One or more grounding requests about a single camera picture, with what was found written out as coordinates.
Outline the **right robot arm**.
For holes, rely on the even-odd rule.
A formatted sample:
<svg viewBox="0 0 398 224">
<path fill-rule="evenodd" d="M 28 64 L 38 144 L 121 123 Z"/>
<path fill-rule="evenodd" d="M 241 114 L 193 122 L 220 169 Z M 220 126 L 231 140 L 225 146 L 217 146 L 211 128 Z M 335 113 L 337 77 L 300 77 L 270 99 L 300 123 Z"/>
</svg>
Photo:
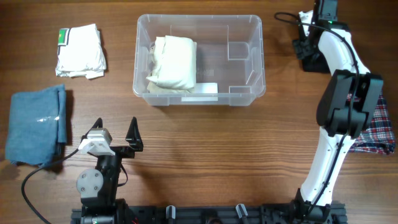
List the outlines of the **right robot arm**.
<svg viewBox="0 0 398 224">
<path fill-rule="evenodd" d="M 307 178 L 289 208 L 289 221 L 324 223 L 331 219 L 333 188 L 343 161 L 361 131 L 371 124 L 381 76 L 372 74 L 352 45 L 347 24 L 338 22 L 338 3 L 316 0 L 297 16 L 296 56 L 308 72 L 330 72 L 318 104 L 320 137 Z"/>
</svg>

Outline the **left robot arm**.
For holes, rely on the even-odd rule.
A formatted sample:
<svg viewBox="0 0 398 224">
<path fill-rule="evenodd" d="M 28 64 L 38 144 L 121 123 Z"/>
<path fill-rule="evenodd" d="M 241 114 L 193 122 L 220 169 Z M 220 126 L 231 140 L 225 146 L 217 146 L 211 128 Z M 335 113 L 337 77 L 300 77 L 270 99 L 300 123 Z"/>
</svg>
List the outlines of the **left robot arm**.
<svg viewBox="0 0 398 224">
<path fill-rule="evenodd" d="M 119 175 L 125 171 L 122 160 L 133 159 L 144 148 L 136 118 L 131 120 L 125 140 L 127 146 L 112 146 L 112 137 L 101 118 L 82 136 L 78 151 L 96 157 L 97 162 L 95 168 L 84 170 L 77 178 L 82 208 L 72 211 L 72 223 L 139 222 L 126 201 L 116 198 L 118 187 L 124 185 L 119 183 Z"/>
</svg>

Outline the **plaid shirt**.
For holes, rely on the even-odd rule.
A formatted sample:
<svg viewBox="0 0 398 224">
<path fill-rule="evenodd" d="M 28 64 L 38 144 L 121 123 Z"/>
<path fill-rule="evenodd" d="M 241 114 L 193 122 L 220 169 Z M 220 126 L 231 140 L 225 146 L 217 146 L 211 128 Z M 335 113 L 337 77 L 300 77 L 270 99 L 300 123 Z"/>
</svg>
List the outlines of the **plaid shirt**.
<svg viewBox="0 0 398 224">
<path fill-rule="evenodd" d="M 395 152 L 396 138 L 387 109 L 387 101 L 381 93 L 368 129 L 362 131 L 350 152 L 369 152 L 389 155 Z"/>
</svg>

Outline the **cream cloth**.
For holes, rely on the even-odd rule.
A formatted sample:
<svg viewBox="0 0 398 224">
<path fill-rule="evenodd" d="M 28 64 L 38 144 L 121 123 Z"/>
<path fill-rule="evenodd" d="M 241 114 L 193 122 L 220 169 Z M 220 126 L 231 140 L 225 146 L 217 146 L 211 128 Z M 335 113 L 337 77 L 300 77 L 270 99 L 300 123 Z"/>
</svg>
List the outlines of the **cream cloth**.
<svg viewBox="0 0 398 224">
<path fill-rule="evenodd" d="M 154 63 L 146 77 L 149 93 L 191 93 L 197 84 L 197 43 L 187 37 L 157 37 L 150 50 Z"/>
</svg>

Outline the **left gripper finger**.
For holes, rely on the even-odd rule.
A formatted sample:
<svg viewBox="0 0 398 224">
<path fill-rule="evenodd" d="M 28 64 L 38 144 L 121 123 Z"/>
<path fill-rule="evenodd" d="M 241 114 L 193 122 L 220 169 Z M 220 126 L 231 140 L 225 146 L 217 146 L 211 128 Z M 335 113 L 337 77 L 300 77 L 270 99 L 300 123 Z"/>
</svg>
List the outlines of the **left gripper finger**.
<svg viewBox="0 0 398 224">
<path fill-rule="evenodd" d="M 144 143 L 139 133 L 137 118 L 133 117 L 129 125 L 125 140 L 128 142 L 129 147 L 134 151 L 142 152 L 144 149 Z"/>
<path fill-rule="evenodd" d="M 101 118 L 98 118 L 98 119 L 95 121 L 94 125 L 92 125 L 92 127 L 87 131 L 87 133 L 84 134 L 84 135 L 82 135 L 81 138 L 82 138 L 82 139 L 86 139 L 88 133 L 89 133 L 92 129 L 95 129 L 95 128 L 102 128 L 102 127 L 103 127 L 103 120 L 102 120 Z"/>
</svg>

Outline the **black garment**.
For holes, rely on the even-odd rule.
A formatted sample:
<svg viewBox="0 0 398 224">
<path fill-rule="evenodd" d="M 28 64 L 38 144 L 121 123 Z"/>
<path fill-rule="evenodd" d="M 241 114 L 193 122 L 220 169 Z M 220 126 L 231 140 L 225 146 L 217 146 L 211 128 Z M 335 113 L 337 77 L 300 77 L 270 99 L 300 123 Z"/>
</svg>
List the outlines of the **black garment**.
<svg viewBox="0 0 398 224">
<path fill-rule="evenodd" d="M 300 30 L 303 31 L 302 26 L 303 26 L 302 24 L 298 25 L 298 32 Z M 300 60 L 302 62 L 302 68 L 305 72 L 317 72 L 317 73 L 329 73 L 330 72 L 330 69 L 328 67 L 328 64 L 326 62 L 324 55 L 320 52 L 320 50 L 319 50 L 319 53 L 320 53 L 320 57 L 317 60 L 306 60 L 306 59 Z"/>
</svg>

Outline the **blue towel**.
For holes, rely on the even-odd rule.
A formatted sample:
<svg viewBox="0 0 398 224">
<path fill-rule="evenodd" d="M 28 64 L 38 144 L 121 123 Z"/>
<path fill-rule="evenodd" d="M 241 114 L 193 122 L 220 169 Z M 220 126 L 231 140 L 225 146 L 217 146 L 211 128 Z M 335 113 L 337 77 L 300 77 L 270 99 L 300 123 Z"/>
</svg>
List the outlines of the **blue towel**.
<svg viewBox="0 0 398 224">
<path fill-rule="evenodd" d="M 65 85 L 11 97 L 6 159 L 12 164 L 42 166 L 67 143 Z"/>
</svg>

